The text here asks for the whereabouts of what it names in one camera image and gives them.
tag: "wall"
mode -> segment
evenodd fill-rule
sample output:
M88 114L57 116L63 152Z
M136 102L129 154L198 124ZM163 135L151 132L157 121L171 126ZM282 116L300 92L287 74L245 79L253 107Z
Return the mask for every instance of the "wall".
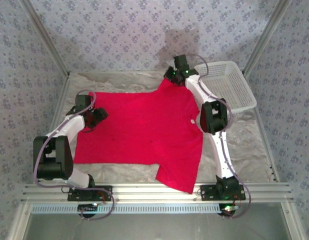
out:
M309 0L294 1L249 77L280 179L309 237Z
M0 239L20 184L32 181L32 141L52 120L63 76L17 0L0 0Z
M33 0L70 72L154 70L178 54L243 69L277 0Z

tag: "enclosure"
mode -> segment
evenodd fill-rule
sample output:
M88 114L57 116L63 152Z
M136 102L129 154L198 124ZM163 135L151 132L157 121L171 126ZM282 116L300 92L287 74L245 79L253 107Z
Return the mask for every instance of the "enclosure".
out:
M198 195L216 182L206 135L192 194L159 184L158 164L75 164L113 186L115 214L100 221L80 221L78 202L33 184L33 141L63 121L78 91L152 93L182 54L199 73L191 55L207 61L204 83L231 108L245 93L226 91L224 76L242 76L254 96L227 130L252 195L246 216L222 220L219 202ZM0 0L0 239L100 235L309 239L309 0Z

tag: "aluminum frame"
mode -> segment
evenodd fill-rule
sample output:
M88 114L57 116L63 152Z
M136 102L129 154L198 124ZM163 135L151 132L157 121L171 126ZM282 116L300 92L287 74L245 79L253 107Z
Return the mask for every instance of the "aluminum frame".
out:
M207 201L202 201L197 193L202 184L206 183L196 183L192 194L169 188L160 183L115 183L111 185L116 204L187 205L196 203L204 205L207 204ZM307 239L288 183L247 183L247 186L251 192L252 203L281 203L292 240ZM25 185L21 204L18 207L8 240L22 240L24 238L33 205L78 204L78 202L68 202L67 197L68 194L62 193L60 188L41 188L34 184ZM209 201L209 203L231 203L231 201Z
M256 42L255 47L252 50L252 53L250 54L249 59L243 69L243 75L245 78L249 77L251 74L291 2L292 0L279 0L277 2L268 20L268 23L258 38L258 41Z
M36 32L41 38L43 45L45 46L47 52L50 54L52 60L59 69L60 73L63 74L64 77L68 77L67 67L64 61L62 60L61 56L59 55L51 37L49 36L47 29L45 28L43 22L41 21L31 1L19 0L19 2L23 10L29 17L29 20L31 21L33 27L35 28Z

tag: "basket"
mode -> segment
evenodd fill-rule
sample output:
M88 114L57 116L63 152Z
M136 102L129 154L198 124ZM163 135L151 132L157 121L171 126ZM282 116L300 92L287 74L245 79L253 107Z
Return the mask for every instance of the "basket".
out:
M257 105L246 79L233 61L216 61L208 63L209 74L201 80L218 98L224 98L231 111L241 113ZM199 75L207 73L205 64L194 67Z

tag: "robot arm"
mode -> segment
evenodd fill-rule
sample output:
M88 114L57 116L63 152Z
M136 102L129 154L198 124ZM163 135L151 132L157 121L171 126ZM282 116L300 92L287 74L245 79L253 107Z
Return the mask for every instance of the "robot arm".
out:
M229 155L229 150L228 150L228 145L227 145L227 139L226 139L226 131L221 132L221 130L225 127L225 125L227 125L227 109L220 109L220 111L223 111L220 113L220 118L221 118L221 127L217 127L217 131L216 128L212 129L213 127L207 127L207 122L211 120L213 121L213 116L212 119L209 119L209 116L207 116L207 113L210 110L212 111L213 109L213 103L216 102L215 99L209 97L205 92L202 91L202 89L199 87L199 75L191 75L188 78L186 78L185 80L185 87L187 89L189 89L194 97L198 100L200 106L202 106L201 108L201 115L200 115L200 126L202 128L202 130L205 133L208 133L211 145L212 145L212 149L213 149L213 154L214 154L214 158L217 164L217 173L216 175L223 179L223 178L231 178L233 176L233 173L230 171L226 161L228 161L228 163L230 164L230 166L233 169L231 160L230 160L230 155ZM207 87L206 85L202 84L202 87L204 88L204 90L209 93L211 96L218 98L217 96L215 96ZM223 141L223 146L224 146L224 152L225 155L227 157L227 159L225 159L224 153L223 153L223 148L221 145L221 141Z
M70 143L75 136L84 128L93 129L104 120L108 114L103 108L94 109L74 116L91 104L89 95L78 95L74 106L66 115L63 122L52 132L45 136L37 136L33 141L33 165L37 161L39 151L46 139L51 134L56 133L48 142L41 155L37 178L55 182L65 183L66 185L88 188L93 187L92 177L87 173L82 173L74 167L74 162L70 150Z
M189 89L201 105L200 126L208 134L217 164L215 185L202 185L203 201L235 200L236 196L246 199L243 186L234 176L227 146L225 128L228 124L225 99L218 99L204 84L199 82L199 73L190 68L185 55L174 57L175 68L169 67L164 77L179 86Z

